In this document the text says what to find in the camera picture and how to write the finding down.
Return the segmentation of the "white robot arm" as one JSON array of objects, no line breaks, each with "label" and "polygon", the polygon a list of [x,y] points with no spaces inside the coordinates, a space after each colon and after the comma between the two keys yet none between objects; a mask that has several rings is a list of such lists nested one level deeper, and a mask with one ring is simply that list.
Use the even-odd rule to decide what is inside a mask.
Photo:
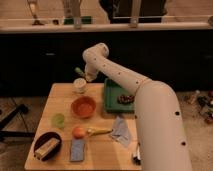
[{"label": "white robot arm", "polygon": [[102,72],[135,96],[137,137],[143,171],[192,171],[180,105],[174,90],[164,82],[108,59],[106,44],[86,49],[85,74],[94,80]]}]

